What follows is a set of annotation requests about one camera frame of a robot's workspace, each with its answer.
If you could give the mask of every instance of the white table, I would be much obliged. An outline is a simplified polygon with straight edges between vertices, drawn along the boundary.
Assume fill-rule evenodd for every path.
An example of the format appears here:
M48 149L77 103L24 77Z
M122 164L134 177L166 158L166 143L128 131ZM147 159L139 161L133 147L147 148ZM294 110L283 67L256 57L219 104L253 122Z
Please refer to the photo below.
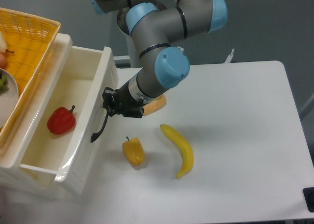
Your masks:
M119 86L137 69L119 70ZM0 188L7 223L197 224L314 218L302 189L314 169L283 65L192 66L166 93L167 105L142 119L109 118L107 138L80 197L50 200ZM180 131L194 168L175 179L181 156L159 124ZM141 169L121 144L139 137Z

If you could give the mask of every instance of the toy banana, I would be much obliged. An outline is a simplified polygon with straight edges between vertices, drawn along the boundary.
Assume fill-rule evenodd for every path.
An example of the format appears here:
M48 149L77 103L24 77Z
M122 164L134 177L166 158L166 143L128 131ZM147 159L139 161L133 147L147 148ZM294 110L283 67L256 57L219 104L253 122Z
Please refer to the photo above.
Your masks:
M193 168L194 158L192 148L186 139L171 126L161 124L160 129L165 134L165 136L168 137L180 149L182 155L182 166L181 170L176 175L176 178L180 179Z

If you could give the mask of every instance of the yellow basket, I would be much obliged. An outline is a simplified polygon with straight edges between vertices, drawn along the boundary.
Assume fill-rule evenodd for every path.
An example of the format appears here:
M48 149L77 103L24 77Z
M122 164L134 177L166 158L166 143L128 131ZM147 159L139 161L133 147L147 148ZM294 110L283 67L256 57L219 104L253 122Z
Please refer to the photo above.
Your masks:
M53 40L59 32L59 22L31 14L0 8L0 31L3 33L8 50L6 52L8 71L19 88L17 105L0 131L0 148L21 114L40 76L44 60Z

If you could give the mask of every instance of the toy pepper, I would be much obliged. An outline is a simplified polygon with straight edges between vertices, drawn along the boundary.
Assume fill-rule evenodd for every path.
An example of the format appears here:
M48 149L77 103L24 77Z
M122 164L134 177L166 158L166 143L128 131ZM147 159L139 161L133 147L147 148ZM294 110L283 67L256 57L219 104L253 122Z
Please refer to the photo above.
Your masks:
M65 107L56 109L47 122L49 131L55 135L61 135L73 128L76 122L76 119L73 115L74 108L75 106L72 105L70 110L66 109Z

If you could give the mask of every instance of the gray floor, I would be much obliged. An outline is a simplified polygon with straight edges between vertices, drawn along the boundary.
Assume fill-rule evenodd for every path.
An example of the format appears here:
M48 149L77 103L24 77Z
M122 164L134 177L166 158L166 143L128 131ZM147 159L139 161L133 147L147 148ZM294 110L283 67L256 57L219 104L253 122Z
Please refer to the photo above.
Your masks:
M159 0L167 7L173 0ZM285 67L298 108L314 92L314 0L226 0L225 28L174 43L185 48L191 64L221 63L232 48L234 61L278 60ZM89 0L0 0L0 6L62 23L74 45L128 55L126 40L116 24L117 12L98 16ZM314 155L314 112L303 120Z

